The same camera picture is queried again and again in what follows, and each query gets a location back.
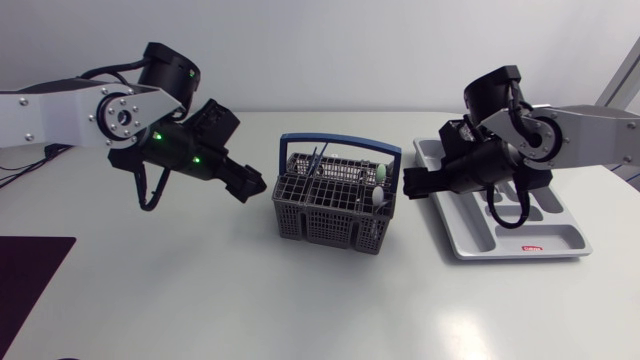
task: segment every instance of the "silver arm segment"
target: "silver arm segment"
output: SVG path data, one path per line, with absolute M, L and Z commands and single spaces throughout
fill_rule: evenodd
M 533 169 L 571 168 L 623 162 L 640 165 L 640 116 L 613 108 L 580 105 L 539 107 L 522 117 L 540 136 L 532 147 L 514 129 L 506 109 L 486 118 L 486 127 L 512 145 Z
M 135 144 L 137 132 L 181 106 L 149 86 L 82 79 L 39 86 L 0 93 L 0 147 L 53 142 L 122 149 Z

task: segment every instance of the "white plastic tray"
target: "white plastic tray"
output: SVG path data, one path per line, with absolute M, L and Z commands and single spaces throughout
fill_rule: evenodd
M 418 138 L 413 144 L 418 166 L 440 169 L 440 160 L 444 157 L 440 140 Z M 504 220 L 515 222 L 520 216 L 520 204 L 513 183 L 500 184 L 496 189 L 496 211 Z M 443 191 L 431 196 L 459 259 L 561 258 L 591 254 L 591 246 L 575 219 L 550 188 L 533 190 L 530 194 L 529 219 L 513 230 L 503 228 L 493 219 L 483 192 L 458 195 Z

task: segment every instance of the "blue basket handle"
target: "blue basket handle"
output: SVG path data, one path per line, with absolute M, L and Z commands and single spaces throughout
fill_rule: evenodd
M 400 162 L 402 161 L 402 149 L 380 141 L 365 139 L 357 136 L 323 134 L 323 133 L 291 133 L 282 134 L 280 137 L 280 175 L 287 171 L 287 145 L 290 142 L 318 142 L 334 143 L 357 146 L 368 150 L 374 150 L 393 156 L 393 176 L 391 178 L 391 190 L 396 193 L 398 179 L 400 178 Z

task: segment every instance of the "white wall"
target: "white wall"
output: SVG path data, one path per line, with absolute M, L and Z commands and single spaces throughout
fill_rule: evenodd
M 0 89 L 159 41 L 201 68 L 196 104 L 233 110 L 462 111 L 463 88 L 504 64 L 532 103 L 594 103 L 638 13 L 638 0 L 2 0 Z

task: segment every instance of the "black mat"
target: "black mat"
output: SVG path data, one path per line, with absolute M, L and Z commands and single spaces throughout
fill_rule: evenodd
M 0 358 L 75 242 L 0 236 Z

